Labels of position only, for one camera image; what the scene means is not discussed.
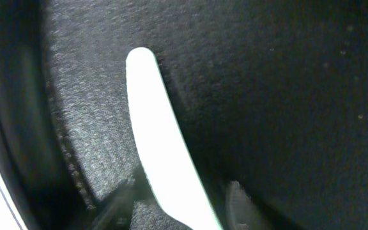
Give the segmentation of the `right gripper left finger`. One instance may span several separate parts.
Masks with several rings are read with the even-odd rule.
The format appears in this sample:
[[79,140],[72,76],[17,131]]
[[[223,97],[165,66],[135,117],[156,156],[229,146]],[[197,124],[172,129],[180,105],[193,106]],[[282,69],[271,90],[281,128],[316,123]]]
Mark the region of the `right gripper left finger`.
[[88,225],[90,230],[186,230],[156,203],[141,166],[102,203]]

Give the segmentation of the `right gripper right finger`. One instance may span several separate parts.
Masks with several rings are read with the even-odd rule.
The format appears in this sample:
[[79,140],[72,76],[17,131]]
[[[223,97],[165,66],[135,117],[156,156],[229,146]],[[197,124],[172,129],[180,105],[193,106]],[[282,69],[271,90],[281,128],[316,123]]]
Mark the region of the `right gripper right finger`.
[[299,227],[267,207],[256,203],[237,182],[226,192],[226,218],[232,230],[296,230]]

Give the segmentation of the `light blue plastic spoon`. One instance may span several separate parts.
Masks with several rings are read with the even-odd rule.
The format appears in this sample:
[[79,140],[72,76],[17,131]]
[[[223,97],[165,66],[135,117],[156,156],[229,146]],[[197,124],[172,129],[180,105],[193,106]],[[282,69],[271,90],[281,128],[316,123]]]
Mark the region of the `light blue plastic spoon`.
[[221,230],[148,48],[128,53],[126,90],[137,153],[159,207],[193,230]]

